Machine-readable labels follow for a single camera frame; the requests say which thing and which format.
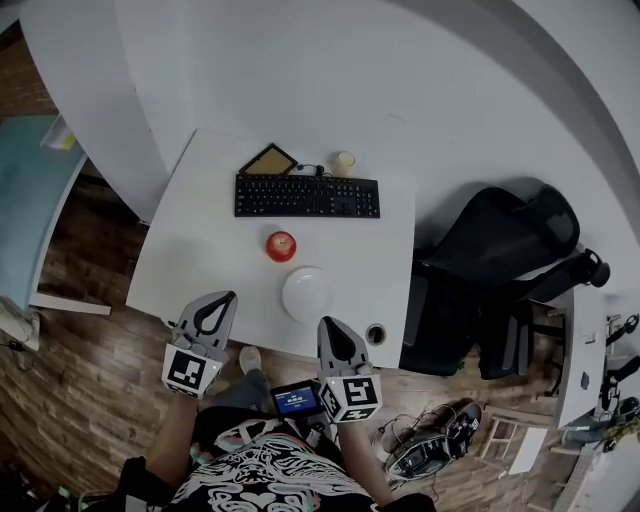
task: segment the small cup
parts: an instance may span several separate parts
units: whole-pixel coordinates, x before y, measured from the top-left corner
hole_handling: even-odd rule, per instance
[[[348,151],[341,151],[333,160],[333,173],[335,176],[348,176],[356,165],[356,157]]]

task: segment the red apple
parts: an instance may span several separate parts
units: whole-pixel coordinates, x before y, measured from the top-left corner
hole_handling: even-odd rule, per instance
[[[267,254],[273,261],[284,263],[296,253],[296,240],[286,231],[276,231],[267,239]]]

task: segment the white wall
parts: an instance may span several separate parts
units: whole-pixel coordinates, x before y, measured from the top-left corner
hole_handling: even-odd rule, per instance
[[[640,162],[640,10],[631,0],[514,0],[598,91]]]
[[[131,78],[169,171],[194,131],[180,0],[116,0]]]
[[[579,124],[589,136],[596,133],[598,144],[608,142],[588,106],[535,48],[474,2],[182,5],[196,126],[290,150],[328,155],[348,149],[361,173],[383,168],[414,177],[418,220],[442,225],[468,199],[469,183],[511,182],[527,191],[521,177],[543,180],[575,208],[582,242],[611,263],[608,290],[640,286],[640,249],[627,220],[630,212],[640,218],[640,195],[629,196],[628,210],[616,196],[640,190],[635,167],[631,177],[615,165],[610,171],[611,158],[598,167],[585,149],[591,145],[576,134]],[[491,34],[496,46],[516,54],[529,52],[520,56],[542,85],[526,83],[530,75],[515,74],[455,33],[465,27]],[[560,95],[572,110],[561,116],[545,94]],[[569,124],[569,116],[580,122]],[[606,172],[617,173],[620,190],[612,190]],[[451,208],[451,195],[461,188],[458,208]]]
[[[116,193],[150,221],[169,172],[129,73],[114,0],[32,0],[20,21],[78,141]]]

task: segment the small screen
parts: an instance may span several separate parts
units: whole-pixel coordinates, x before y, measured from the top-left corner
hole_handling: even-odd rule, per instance
[[[309,386],[294,391],[278,393],[275,395],[275,398],[276,406],[280,414],[290,414],[292,412],[313,409],[318,406],[313,391],[311,391]]]

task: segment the brick wall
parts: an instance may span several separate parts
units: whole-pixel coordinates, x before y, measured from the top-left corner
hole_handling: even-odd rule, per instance
[[[0,37],[0,122],[5,117],[57,113],[16,24]]]

